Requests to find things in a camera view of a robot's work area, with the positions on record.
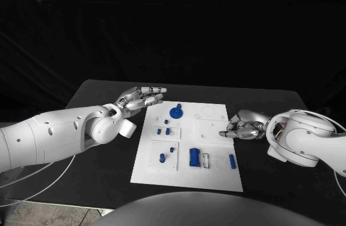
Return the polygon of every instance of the white cable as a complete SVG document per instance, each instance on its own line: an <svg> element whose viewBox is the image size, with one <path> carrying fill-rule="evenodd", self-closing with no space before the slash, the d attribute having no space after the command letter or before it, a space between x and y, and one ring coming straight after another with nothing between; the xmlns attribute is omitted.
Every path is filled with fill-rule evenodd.
<svg viewBox="0 0 346 226"><path fill-rule="evenodd" d="M39 173L44 169L46 169L55 162L52 162L51 164L48 164L42 169L39 169L36 172L33 172L32 174L26 175L25 177L22 177L20 179L6 183L5 185L0 186L0 189L5 188L6 186L15 184L16 182L28 179L31 176L33 176L36 173Z"/></svg>
<svg viewBox="0 0 346 226"><path fill-rule="evenodd" d="M341 129L346 132L346 128L345 128L335 120L332 120L328 116L325 116L325 115L322 115L322 114L319 114L319 113L316 113L316 112L310 112L310 111L307 111L307 110L294 109L294 111L296 111L296 110L297 110L297 111L302 111L302 112L306 112L306 113L310 113L312 115L316 115L317 117L323 118L325 120L333 122L333 123L341 127ZM333 171L333 175L335 175L335 180L336 180L339 189L341 189L341 191L342 191L342 193L343 193L343 195L345 195L345 197L346 197L345 190L343 190L342 185L341 185L341 183L339 183L338 172L336 172L336 171Z"/></svg>
<svg viewBox="0 0 346 226"><path fill-rule="evenodd" d="M72 162L74 162L74 159L75 159L75 155L74 155L74 157L72 157L72 159L71 159L71 162L69 162L69 164L68 164L68 166L67 166L62 174L59 175L58 179L51 183L51 185L49 185L42 191L39 191L33 196L28 197L26 199L20 200L20 201L18 201L18 202L15 202L15 203L6 204L6 205L0 205L0 207L6 207L6 206L10 206L10 205L16 205L16 204L22 203L23 201L29 200L31 198L33 198L36 195L39 195L39 194L57 183L57 181L61 179L61 177L64 176L65 172L67 172L68 169L69 169L69 166L71 166L71 164L72 164Z"/></svg>

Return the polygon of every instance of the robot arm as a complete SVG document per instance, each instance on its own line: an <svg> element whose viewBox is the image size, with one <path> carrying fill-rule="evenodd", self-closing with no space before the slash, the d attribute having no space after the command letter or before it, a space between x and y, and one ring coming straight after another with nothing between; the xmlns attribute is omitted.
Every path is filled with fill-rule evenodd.
<svg viewBox="0 0 346 226"><path fill-rule="evenodd" d="M137 126L126 118L160 104L166 91L134 87L114 104L46 112L0 128L0 172L64 160L111 142L119 133L130 138Z"/></svg>
<svg viewBox="0 0 346 226"><path fill-rule="evenodd" d="M270 118L263 113L242 109L219 135L241 139L261 139L266 135L270 156L304 167L315 167L322 159L346 177L346 134L335 133L332 123L302 110L292 110Z"/></svg>

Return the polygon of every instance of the table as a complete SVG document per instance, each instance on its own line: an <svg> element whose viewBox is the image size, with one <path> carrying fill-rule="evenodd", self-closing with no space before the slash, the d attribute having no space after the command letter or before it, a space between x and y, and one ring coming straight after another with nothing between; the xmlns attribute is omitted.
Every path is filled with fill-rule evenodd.
<svg viewBox="0 0 346 226"><path fill-rule="evenodd" d="M121 92L136 86L168 88L165 100L225 104L231 117L241 109L280 114L306 109L294 91L87 80L67 109L113 103ZM271 203L330 225L342 225L346 198L330 167L320 161L315 168L281 162L267 155L267 140L234 140L244 193L130 183L146 109L130 118L137 125L131 138L121 135L108 144L78 154L61 180L32 200L36 202L116 209L144 197L182 191L205 191L244 196ZM71 158L57 162L31 179L13 185L9 198L25 199L61 175ZM19 177L42 168L25 167ZM339 177L346 189L346 179Z"/></svg>

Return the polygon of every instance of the blue knob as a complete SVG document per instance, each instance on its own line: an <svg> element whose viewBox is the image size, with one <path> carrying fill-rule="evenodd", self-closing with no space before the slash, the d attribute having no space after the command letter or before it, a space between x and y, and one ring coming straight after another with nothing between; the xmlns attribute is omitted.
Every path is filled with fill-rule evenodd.
<svg viewBox="0 0 346 226"><path fill-rule="evenodd" d="M160 162L165 163L165 153L160 154Z"/></svg>
<svg viewBox="0 0 346 226"><path fill-rule="evenodd" d="M179 103L175 108L169 111L169 115L173 119L181 119L183 116L182 104Z"/></svg>

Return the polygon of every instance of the white board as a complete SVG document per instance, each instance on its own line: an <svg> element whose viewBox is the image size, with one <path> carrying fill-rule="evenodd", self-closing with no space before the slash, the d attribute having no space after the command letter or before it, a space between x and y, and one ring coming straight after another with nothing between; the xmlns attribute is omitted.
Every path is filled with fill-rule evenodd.
<svg viewBox="0 0 346 226"><path fill-rule="evenodd" d="M182 104L183 116L173 119L170 109L178 106L178 103ZM150 106L130 182L242 192L234 139L219 136L219 131L227 129L228 118L224 104L165 101ZM173 129L175 133L166 135L166 128ZM170 156L168 150L172 144L178 144L176 148L179 148L178 161L168 158L165 163L160 163L160 153L166 152L165 154ZM199 149L201 167L191 167L192 148ZM209 169L204 167L204 154L208 154ZM231 154L237 169L231 168Z"/></svg>

